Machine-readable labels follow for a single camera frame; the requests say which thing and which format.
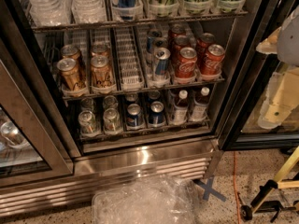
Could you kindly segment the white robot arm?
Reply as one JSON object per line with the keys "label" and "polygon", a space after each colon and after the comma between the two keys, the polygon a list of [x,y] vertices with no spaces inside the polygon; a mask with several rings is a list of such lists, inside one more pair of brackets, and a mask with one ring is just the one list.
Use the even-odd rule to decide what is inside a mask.
{"label": "white robot arm", "polygon": [[299,65],[299,6],[256,50],[262,54],[276,54],[281,62]]}

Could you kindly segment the yellow black robot base frame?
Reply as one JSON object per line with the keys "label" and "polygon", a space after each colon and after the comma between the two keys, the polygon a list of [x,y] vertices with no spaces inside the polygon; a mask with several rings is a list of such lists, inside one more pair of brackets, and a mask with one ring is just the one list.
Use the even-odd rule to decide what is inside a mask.
{"label": "yellow black robot base frame", "polygon": [[253,215],[256,213],[273,212],[274,215],[270,219],[270,223],[273,224],[281,212],[299,213],[298,200],[295,200],[290,206],[283,206],[280,201],[267,201],[267,197],[274,190],[299,188],[299,174],[292,179],[286,179],[286,176],[297,162],[299,162],[299,147],[297,147],[284,162],[274,178],[269,179],[263,186],[260,186],[259,193],[254,197],[250,205],[242,204],[240,206],[240,216],[243,221],[252,220]]}

